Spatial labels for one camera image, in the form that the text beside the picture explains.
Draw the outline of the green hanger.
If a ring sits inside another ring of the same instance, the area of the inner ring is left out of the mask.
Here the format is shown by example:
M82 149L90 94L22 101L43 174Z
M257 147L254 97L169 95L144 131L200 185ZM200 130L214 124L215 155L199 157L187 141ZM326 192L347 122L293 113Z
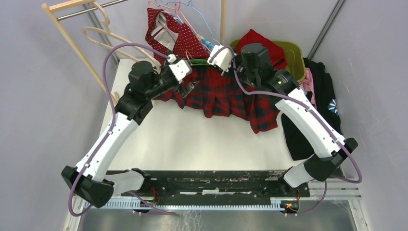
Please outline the green hanger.
M188 59L188 62L192 65L192 66L204 66L204 65L210 65L207 61L207 59Z

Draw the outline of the red plaid shirt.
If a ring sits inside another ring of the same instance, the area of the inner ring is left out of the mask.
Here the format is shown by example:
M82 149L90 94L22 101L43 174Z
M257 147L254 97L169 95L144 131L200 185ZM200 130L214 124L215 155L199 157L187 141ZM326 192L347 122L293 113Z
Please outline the red plaid shirt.
M185 98L170 90L156 99L174 100L181 109L201 110L207 118L234 115L248 121L255 134L278 126L278 110L264 96L245 94L234 76L224 77L209 66L195 66L182 85L185 87L188 83L196 83L196 86Z

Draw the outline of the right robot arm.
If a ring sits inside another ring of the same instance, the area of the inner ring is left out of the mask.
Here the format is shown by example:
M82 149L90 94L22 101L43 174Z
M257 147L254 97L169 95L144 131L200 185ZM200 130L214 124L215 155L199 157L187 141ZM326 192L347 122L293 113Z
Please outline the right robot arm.
M343 180L355 184L362 182L361 171L351 155L358 146L357 141L345 138L323 118L288 71L274 68L266 47L260 43L247 44L237 55L231 46L222 46L211 56L212 60L218 58L231 68L245 94L267 97L293 122L314 151L279 178L278 191L281 195L291 196L303 183L324 182L334 176L334 171L346 159L355 167L358 178Z

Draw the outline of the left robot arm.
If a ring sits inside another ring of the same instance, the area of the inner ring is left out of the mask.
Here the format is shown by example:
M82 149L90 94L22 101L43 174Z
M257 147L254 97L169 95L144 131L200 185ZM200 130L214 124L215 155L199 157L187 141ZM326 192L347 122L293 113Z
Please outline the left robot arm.
M151 182L141 170L133 168L108 175L108 168L125 141L152 110L154 98L169 90L186 97L194 89L193 83L182 86L183 79L191 73L192 67L184 59L165 61L160 73L148 61L133 64L128 74L129 83L114 107L104 134L74 167L66 166L62 170L62 177L73 194L101 208L114 195L135 191L144 196L151 191Z

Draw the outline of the pink hanger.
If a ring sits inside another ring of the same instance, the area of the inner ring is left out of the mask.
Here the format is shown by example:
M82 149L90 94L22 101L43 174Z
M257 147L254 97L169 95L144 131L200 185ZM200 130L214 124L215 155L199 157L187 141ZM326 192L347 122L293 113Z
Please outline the pink hanger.
M181 22L182 24L186 24L190 30L193 32L197 40L200 42L200 44L207 50L211 51L209 47L203 43L202 41L202 36L194 29L192 24L188 21L187 17L182 11L182 5L186 6L192 6L192 1L188 1L187 3L183 3L181 0L174 0L174 7L169 6L169 2L165 3L162 0L162 3L158 3L156 0L149 0L148 5L150 6L155 6L158 9L163 10L164 13L169 14L172 16L176 21Z

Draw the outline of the blue floral garment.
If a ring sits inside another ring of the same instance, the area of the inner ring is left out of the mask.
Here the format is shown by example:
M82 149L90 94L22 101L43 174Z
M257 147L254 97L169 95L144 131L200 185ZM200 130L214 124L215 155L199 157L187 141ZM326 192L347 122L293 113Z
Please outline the blue floral garment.
M212 44L210 41L208 41L207 39L205 39L204 37L202 37L201 35L198 36L203 48L210 53L213 48L214 48L214 44Z

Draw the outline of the green plastic basket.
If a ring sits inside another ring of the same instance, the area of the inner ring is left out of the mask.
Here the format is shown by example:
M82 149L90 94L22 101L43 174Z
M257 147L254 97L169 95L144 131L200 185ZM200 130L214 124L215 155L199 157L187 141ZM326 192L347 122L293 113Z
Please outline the green plastic basket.
M251 30L240 40L230 46L242 57L243 66L247 71L286 70L296 81L305 77L305 65L300 48L291 42L273 41Z

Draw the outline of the red polka dot garment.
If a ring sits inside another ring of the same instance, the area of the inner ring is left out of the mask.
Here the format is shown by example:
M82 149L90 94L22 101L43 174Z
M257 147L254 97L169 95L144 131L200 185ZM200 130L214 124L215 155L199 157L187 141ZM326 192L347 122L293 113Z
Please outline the red polka dot garment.
M163 10L147 8L145 40L153 49L187 59L208 59L209 53L187 24L180 24Z

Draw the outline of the pink cloth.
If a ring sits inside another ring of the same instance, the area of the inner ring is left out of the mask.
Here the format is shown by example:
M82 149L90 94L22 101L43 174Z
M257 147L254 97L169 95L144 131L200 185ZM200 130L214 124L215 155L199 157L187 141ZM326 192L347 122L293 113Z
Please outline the pink cloth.
M316 108L316 98L315 98L315 89L313 82L313 75L309 68L305 69L305 77L299 83L300 88L304 91L307 98L310 100L311 104Z

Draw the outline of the black garment with flower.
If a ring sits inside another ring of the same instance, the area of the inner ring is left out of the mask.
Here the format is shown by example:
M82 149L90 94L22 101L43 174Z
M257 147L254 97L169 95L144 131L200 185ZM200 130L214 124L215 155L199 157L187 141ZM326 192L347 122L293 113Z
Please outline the black garment with flower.
M313 100L312 104L330 126L341 133L341 120L331 75L325 71L322 62L316 63L304 58L304 63L311 73L314 87L312 91L306 92L307 98ZM285 114L281 116L281 122L291 159L298 161L309 158L314 151L304 135Z

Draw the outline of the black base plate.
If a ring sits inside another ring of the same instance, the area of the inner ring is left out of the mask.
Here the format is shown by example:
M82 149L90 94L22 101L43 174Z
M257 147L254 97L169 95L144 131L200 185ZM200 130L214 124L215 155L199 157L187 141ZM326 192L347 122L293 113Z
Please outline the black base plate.
M271 198L310 197L308 184L291 188L282 170L141 171L145 177L136 194L154 197L159 205L267 205Z

